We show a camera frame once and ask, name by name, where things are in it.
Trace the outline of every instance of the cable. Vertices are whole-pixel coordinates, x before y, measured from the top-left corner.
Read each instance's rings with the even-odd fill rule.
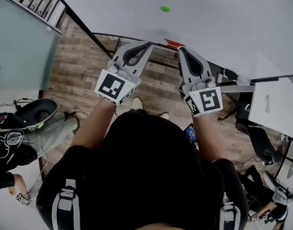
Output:
[[[247,161],[242,161],[242,160],[237,160],[237,159],[229,159],[229,160],[236,160],[236,161],[239,161],[239,162],[243,162],[243,164],[242,164],[241,167],[240,167],[240,170],[242,170],[242,166],[243,166],[246,162],[249,162],[249,163],[253,163],[253,164],[255,164],[256,169],[258,169],[258,170],[260,170],[260,169],[262,169],[263,167],[265,167],[265,165],[263,165],[262,167],[258,168],[258,167],[257,167],[257,163],[258,163],[258,162],[261,162],[261,160],[260,160],[260,161],[257,161],[257,160],[255,159],[256,162],[250,162],[249,160],[251,160],[251,159],[255,159],[255,158],[250,158],[250,159],[248,159]]]
[[[33,186],[30,188],[29,192],[27,192],[27,194],[29,194],[29,193],[31,192],[31,190],[33,189],[33,187],[36,185],[36,183],[39,181],[39,179],[40,179],[40,177],[41,177],[41,174],[42,174],[43,170],[44,170],[45,167],[48,165],[48,156],[47,156],[46,152],[44,151],[44,149],[43,149],[41,146],[39,146],[38,144],[36,144],[35,142],[28,141],[28,140],[22,140],[22,139],[20,139],[20,140],[21,140],[22,142],[27,142],[27,143],[35,144],[36,146],[38,146],[38,147],[42,150],[42,152],[44,153],[44,155],[45,155],[45,157],[46,157],[46,163],[45,163],[45,165],[43,166],[42,170],[40,171],[40,174],[39,174],[39,176],[38,176],[36,182],[35,182],[35,183],[33,184]]]
[[[277,139],[276,139],[276,141],[275,141],[275,143],[274,143],[274,145],[273,145],[273,147],[275,147],[275,145],[276,145],[276,142],[279,140],[279,137],[281,136],[281,133],[277,136]]]
[[[0,105],[0,108],[3,107],[3,106],[13,106],[13,105],[14,105],[14,103],[12,103],[12,104],[5,104],[5,103],[3,103],[3,104]]]
[[[33,99],[29,99],[29,98],[21,98],[16,100],[16,102],[19,102],[20,100],[24,100],[24,101],[34,101]]]
[[[192,127],[192,126],[190,126],[190,128],[191,128],[191,134],[190,134],[190,144],[192,144],[193,127]]]
[[[85,112],[83,112],[83,111],[75,111],[75,113],[83,113],[83,114],[86,114],[87,115],[87,113],[85,113]]]

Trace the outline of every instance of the shoe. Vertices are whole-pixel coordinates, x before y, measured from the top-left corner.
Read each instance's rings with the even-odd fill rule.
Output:
[[[169,113],[163,113],[160,117],[162,117],[166,120],[169,120],[170,115],[169,115]]]
[[[133,99],[132,108],[135,109],[135,110],[143,109],[142,102],[138,97]]]

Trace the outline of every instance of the wooden floor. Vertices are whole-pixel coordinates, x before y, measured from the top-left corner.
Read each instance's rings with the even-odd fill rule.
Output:
[[[106,68],[109,58],[67,15],[62,19],[59,28],[63,35],[55,59],[50,88],[49,91],[44,92],[44,97],[56,101],[60,111],[81,110],[88,114],[99,101],[94,89],[99,74],[102,69]],[[102,36],[100,39],[104,41],[107,47],[113,49],[115,42],[108,37]],[[174,57],[174,54],[160,55],[161,53],[162,51],[156,51],[158,57],[166,59],[167,63],[174,63],[171,58]],[[131,108],[133,98],[138,96],[142,100],[144,109],[150,114],[161,115],[163,112],[168,112],[170,120],[182,129],[192,122],[189,108],[177,91],[180,83],[178,70],[148,63],[141,74],[141,80],[142,83],[136,88],[135,92],[117,108],[118,115],[128,111]],[[231,117],[222,123],[217,122],[217,118],[228,112],[232,105],[224,95],[223,104],[224,110],[214,113],[211,117],[224,140],[229,158],[240,161],[246,161],[250,158],[257,159],[249,137],[236,130],[234,126],[235,117]],[[86,118],[82,113],[77,115],[81,122]],[[281,143],[278,139],[279,133],[267,128],[266,131],[272,144],[275,144],[275,148],[277,148]],[[62,157],[62,154],[69,147],[71,139],[72,137],[69,137],[64,144],[48,153],[46,173]],[[235,160],[233,162],[237,170],[240,170],[243,163]],[[251,163],[247,162],[242,169],[250,165]],[[277,168],[277,165],[272,165],[268,166],[267,170],[275,173]]]

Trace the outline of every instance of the metal railing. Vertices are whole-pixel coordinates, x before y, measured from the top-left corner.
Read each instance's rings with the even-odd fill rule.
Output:
[[[19,0],[19,2],[44,20],[49,21],[60,0]]]

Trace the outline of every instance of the railing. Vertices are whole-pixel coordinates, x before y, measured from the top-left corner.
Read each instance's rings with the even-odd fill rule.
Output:
[[[60,0],[19,0],[19,2],[42,17],[47,22],[53,20],[54,26],[58,24],[57,21],[62,17],[65,10],[65,6]],[[57,19],[55,16],[52,16],[56,10],[58,10]]]

